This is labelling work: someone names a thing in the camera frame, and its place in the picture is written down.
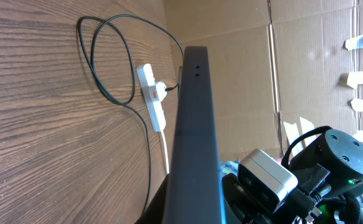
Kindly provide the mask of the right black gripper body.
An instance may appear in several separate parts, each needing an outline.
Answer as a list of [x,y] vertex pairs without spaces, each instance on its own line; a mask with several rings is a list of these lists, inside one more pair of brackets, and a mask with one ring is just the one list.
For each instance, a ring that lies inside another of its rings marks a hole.
[[324,181],[329,171],[321,165],[297,170],[292,172],[298,180],[297,187],[283,205],[271,213],[240,184],[237,174],[222,178],[227,213],[237,223],[293,223],[297,218],[302,222],[312,222],[321,214],[317,204],[331,191],[331,186]]

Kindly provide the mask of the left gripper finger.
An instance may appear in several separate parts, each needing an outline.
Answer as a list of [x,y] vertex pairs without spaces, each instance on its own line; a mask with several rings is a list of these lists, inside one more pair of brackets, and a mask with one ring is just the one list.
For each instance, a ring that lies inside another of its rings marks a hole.
[[161,224],[164,216],[164,208],[166,203],[166,191],[168,177],[165,176],[162,184],[155,193],[149,206],[135,224]]

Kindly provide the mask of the Samsung Galaxy smartphone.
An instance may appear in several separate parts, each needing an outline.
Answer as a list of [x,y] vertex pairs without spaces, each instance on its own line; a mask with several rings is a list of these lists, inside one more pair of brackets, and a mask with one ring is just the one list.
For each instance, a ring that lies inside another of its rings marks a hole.
[[184,51],[163,223],[225,223],[207,47]]

